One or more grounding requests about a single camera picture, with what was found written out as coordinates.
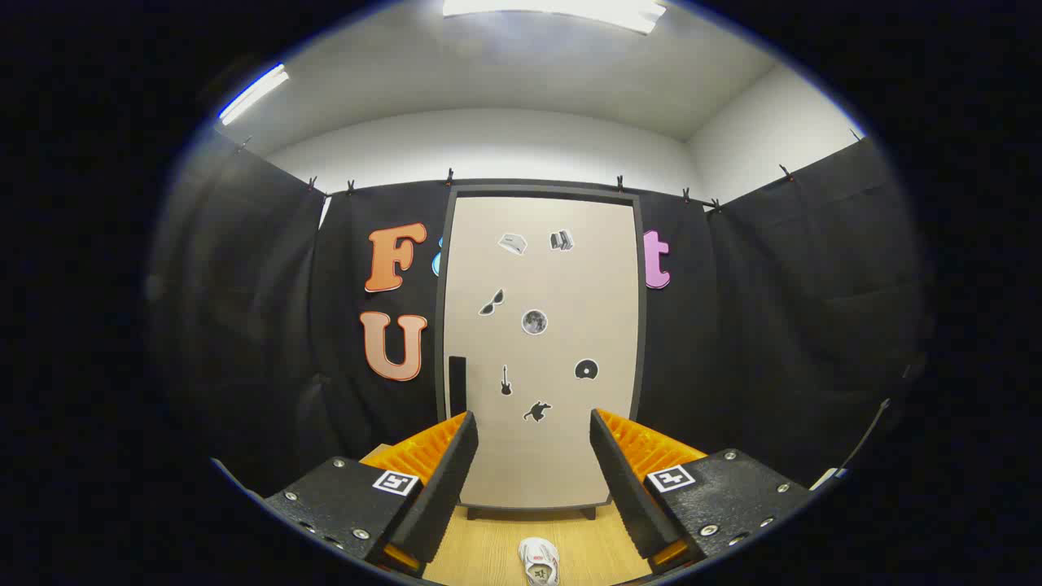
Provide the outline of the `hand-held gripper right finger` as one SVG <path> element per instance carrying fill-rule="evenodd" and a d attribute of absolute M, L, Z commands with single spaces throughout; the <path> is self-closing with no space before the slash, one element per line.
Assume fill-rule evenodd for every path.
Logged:
<path fill-rule="evenodd" d="M 665 575 L 729 555 L 782 526 L 812 491 L 747 453 L 704 453 L 592 409 L 589 445 L 637 555 Z"/>

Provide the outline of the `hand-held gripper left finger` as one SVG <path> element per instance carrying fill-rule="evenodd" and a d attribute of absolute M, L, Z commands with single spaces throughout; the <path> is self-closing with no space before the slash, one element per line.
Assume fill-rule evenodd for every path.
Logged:
<path fill-rule="evenodd" d="M 286 523 L 384 571 L 435 560 L 479 446 L 472 412 L 364 459 L 329 457 L 264 499 Z"/>

